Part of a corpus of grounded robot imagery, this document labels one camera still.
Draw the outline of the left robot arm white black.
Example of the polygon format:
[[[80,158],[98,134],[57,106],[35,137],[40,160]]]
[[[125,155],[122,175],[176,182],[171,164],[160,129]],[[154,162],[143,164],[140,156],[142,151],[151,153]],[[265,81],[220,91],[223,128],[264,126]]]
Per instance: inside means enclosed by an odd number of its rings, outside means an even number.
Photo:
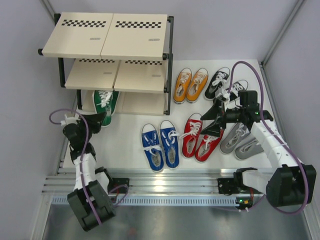
[[[65,117],[62,133],[69,141],[70,158],[75,166],[75,186],[67,201],[86,232],[113,218],[115,207],[108,193],[114,181],[104,167],[96,167],[96,151],[90,143],[100,132],[105,113]]]

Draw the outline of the green canvas sneaker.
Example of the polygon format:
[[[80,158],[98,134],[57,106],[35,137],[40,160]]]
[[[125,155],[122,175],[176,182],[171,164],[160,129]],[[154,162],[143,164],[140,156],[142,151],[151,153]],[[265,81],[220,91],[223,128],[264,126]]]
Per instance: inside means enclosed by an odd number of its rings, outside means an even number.
[[[94,90],[92,100],[97,114],[105,113],[102,127],[108,127],[112,122],[112,115],[115,113],[119,91]]]

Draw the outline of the blue canvas sneaker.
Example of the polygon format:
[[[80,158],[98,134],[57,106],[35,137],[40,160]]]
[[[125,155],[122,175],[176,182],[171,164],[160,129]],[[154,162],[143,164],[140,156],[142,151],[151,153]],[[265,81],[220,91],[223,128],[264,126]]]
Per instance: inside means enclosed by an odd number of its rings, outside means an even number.
[[[170,169],[179,166],[179,133],[169,120],[161,122],[159,127],[160,139],[164,150],[165,163]]]
[[[141,142],[149,167],[154,172],[161,172],[164,168],[164,158],[160,138],[155,126],[147,123],[141,130]]]

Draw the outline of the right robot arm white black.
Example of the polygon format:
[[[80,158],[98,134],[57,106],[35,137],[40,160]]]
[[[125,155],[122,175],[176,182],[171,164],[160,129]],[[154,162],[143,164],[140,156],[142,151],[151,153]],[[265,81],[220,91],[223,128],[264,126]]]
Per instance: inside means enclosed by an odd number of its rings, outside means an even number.
[[[212,123],[201,133],[218,137],[228,123],[242,123],[262,147],[272,173],[254,167],[239,168],[233,173],[235,190],[240,193],[250,188],[257,190],[274,208],[297,205],[304,208],[313,198],[316,169],[293,155],[272,115],[258,101],[257,91],[242,90],[238,94],[240,106],[228,109],[230,93],[225,89],[215,93],[214,105],[202,116],[202,120]]]

